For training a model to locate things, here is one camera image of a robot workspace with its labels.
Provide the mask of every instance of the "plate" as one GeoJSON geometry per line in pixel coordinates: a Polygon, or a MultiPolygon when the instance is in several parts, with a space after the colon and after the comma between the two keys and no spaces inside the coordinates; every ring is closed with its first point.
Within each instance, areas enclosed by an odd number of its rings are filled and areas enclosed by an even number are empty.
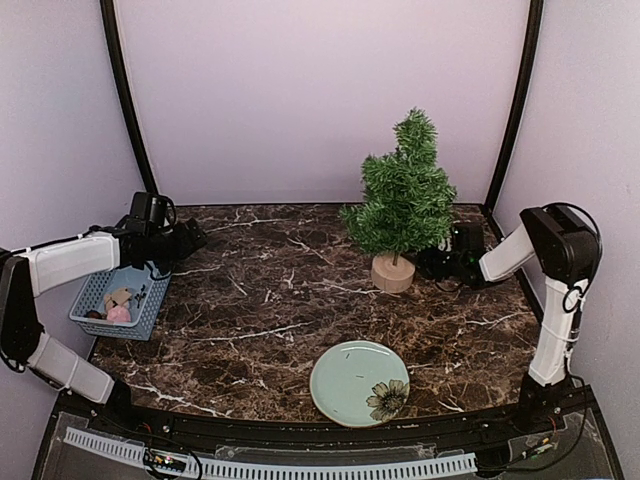
{"type": "Polygon", "coordinates": [[[326,417],[345,427],[388,422],[409,396],[402,359],[378,343],[354,341],[327,350],[311,372],[311,397],[326,417]]]}

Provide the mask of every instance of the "lavender backdrop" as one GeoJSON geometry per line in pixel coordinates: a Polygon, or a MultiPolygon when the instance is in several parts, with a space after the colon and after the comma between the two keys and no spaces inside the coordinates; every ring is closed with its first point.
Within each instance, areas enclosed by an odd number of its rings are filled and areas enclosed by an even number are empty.
{"type": "Polygon", "coordinates": [[[528,2],[118,2],[160,189],[178,203],[360,199],[360,164],[413,106],[459,201],[486,195],[528,2]]]}

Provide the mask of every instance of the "white cable tray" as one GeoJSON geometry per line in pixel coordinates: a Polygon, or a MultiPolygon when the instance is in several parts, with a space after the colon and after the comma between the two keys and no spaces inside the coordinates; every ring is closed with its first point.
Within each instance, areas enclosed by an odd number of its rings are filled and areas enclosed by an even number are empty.
{"type": "MultiPolygon", "coordinates": [[[[143,464],[145,446],[141,442],[115,440],[95,432],[68,427],[64,443],[133,467],[143,464]]],[[[197,478],[198,465],[190,455],[172,456],[187,463],[181,478],[197,478]]],[[[475,454],[467,453],[414,462],[357,466],[258,465],[215,460],[198,456],[203,479],[232,480],[424,480],[475,473],[475,454]]],[[[158,471],[180,472],[156,467],[158,471]]]]}

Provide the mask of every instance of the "purple wall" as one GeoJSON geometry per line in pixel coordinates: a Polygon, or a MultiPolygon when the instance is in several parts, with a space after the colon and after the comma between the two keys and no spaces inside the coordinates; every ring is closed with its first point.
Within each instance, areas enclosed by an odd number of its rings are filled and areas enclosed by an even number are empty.
{"type": "MultiPolygon", "coordinates": [[[[113,223],[141,188],[111,75],[98,2],[0,2],[0,246],[113,223]]],[[[47,331],[86,354],[68,320],[81,282],[37,301],[47,331]]],[[[0,477],[30,478],[55,392],[0,365],[0,477]]]]}
{"type": "MultiPolygon", "coordinates": [[[[550,201],[598,221],[605,256],[574,369],[592,384],[628,478],[640,478],[640,3],[547,2],[531,91],[497,219],[550,201]]],[[[538,265],[527,273],[538,293],[538,265]]]]}
{"type": "Polygon", "coordinates": [[[413,106],[461,202],[500,149],[528,2],[118,2],[160,189],[182,204],[360,199],[413,106]]]}

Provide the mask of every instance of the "black metal pole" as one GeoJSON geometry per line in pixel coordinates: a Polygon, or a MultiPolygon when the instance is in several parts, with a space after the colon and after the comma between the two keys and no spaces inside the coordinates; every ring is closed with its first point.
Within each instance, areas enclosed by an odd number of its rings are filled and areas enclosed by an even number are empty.
{"type": "Polygon", "coordinates": [[[149,157],[147,157],[147,151],[144,148],[140,125],[138,124],[138,118],[133,106],[133,98],[131,96],[131,89],[129,88],[129,81],[127,80],[127,71],[124,66],[124,57],[122,56],[122,46],[120,45],[120,37],[118,35],[118,24],[113,0],[100,0],[100,8],[102,10],[102,23],[107,39],[113,78],[116,82],[122,115],[127,125],[131,147],[136,157],[140,176],[148,192],[158,193],[158,185],[153,178],[151,164],[149,163],[149,157]]]}
{"type": "Polygon", "coordinates": [[[518,80],[516,89],[513,94],[513,102],[511,103],[511,111],[509,112],[509,120],[507,128],[502,139],[502,147],[496,162],[496,168],[493,172],[489,193],[484,201],[485,210],[492,213],[500,190],[507,175],[509,160],[513,153],[513,146],[518,135],[524,104],[527,99],[529,90],[529,81],[531,80],[531,72],[533,70],[533,61],[536,56],[536,47],[538,45],[538,35],[540,33],[540,24],[542,23],[542,7],[544,0],[531,0],[529,4],[529,19],[527,21],[527,32],[524,38],[524,47],[522,49],[522,58],[520,59],[520,70],[518,71],[518,80]]]}

